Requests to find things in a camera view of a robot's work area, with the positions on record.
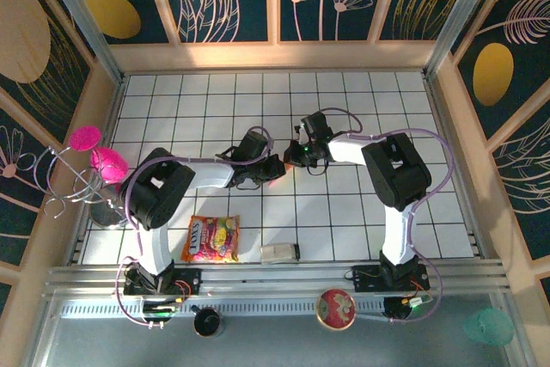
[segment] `grid tile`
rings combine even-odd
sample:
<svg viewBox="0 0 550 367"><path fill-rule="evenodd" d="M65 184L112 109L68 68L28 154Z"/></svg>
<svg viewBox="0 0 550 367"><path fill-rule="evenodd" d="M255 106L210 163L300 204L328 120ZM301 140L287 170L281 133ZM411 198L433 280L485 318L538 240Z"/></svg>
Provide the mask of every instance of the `grid tile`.
<svg viewBox="0 0 550 367"><path fill-rule="evenodd" d="M293 126L319 110L320 102L322 107L350 108L367 135L379 134L381 127L383 132L409 125L435 130L430 102L415 72L132 76L113 147L131 168L158 146L176 156L212 157L239 144L251 126L263 125L276 139L272 153L282 158L289 140L296 138ZM335 132L357 127L340 113L328 113L327 122ZM447 173L441 145L430 138L413 142L431 171L432 189ZM322 169L321 165L312 173ZM298 242L303 260L378 258L385 215L365 166L331 165L321 176L291 168L269 185L254 189L247 181L242 187L253 190L187 191L169 222L168 244L176 262L193 213L240 215L242 262L259 262L260 245L274 242ZM472 256L452 182L420 206L416 222L412 236L423 254ZM122 254L134 254L132 235L128 229L89 230L82 262L115 263Z"/></svg>

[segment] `white grid floor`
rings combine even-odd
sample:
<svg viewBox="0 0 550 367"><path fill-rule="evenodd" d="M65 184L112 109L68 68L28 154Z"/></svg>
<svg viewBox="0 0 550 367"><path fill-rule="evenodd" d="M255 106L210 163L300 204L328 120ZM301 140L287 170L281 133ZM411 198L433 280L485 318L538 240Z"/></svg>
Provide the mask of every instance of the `white grid floor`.
<svg viewBox="0 0 550 367"><path fill-rule="evenodd" d="M435 131L431 105L418 72L247 73L132 76L113 148L135 168L154 148L176 156L212 157L239 144L246 130L263 125L282 159L293 125L324 107L342 107L363 122L364 132L421 127ZM336 131L351 127L347 115L329 114ZM433 187L447 166L440 145L412 137L432 174ZM413 240L430 258L472 257L455 188L450 182L417 215ZM331 165L323 176L294 168L255 191L199 189L187 192L169 223L169 246L180 262L192 214L241 216L239 261L259 262L260 246L297 242L302 261L376 260L384 237L384 210L368 171ZM114 264L135 254L131 229L90 227L78 262Z"/></svg>

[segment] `candy bag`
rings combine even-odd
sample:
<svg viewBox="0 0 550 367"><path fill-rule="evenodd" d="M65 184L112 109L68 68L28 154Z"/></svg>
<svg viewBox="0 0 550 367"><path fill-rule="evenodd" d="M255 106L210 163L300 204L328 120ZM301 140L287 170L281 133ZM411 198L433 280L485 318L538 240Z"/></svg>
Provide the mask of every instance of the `candy bag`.
<svg viewBox="0 0 550 367"><path fill-rule="evenodd" d="M239 217L199 217L189 223L181 259L190 261L238 262Z"/></svg>

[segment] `colorful snack bag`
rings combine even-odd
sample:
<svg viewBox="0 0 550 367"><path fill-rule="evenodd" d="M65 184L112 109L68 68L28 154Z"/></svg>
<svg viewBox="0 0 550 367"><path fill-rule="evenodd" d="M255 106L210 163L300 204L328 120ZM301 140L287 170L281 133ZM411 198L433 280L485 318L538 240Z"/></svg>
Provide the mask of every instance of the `colorful snack bag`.
<svg viewBox="0 0 550 367"><path fill-rule="evenodd" d="M181 259L190 261L238 262L239 217L199 217L189 223Z"/></svg>

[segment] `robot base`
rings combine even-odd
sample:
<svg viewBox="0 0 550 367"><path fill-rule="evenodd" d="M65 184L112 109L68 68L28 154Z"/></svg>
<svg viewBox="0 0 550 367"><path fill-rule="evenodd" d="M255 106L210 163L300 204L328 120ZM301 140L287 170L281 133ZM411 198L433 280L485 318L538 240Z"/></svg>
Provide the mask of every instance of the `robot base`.
<svg viewBox="0 0 550 367"><path fill-rule="evenodd" d="M351 274L353 276L355 292L415 291L416 287L411 284L411 278L414 278L415 282L425 290L430 289L426 267L422 264L418 264L412 272L409 272L391 284L387 284L382 277L379 264L353 266Z"/></svg>
<svg viewBox="0 0 550 367"><path fill-rule="evenodd" d="M200 288L201 270L198 268L174 268L174 262L158 275L151 275L139 264L125 272L125 296L180 296L181 289L174 281L185 281L191 287L186 294L196 296Z"/></svg>

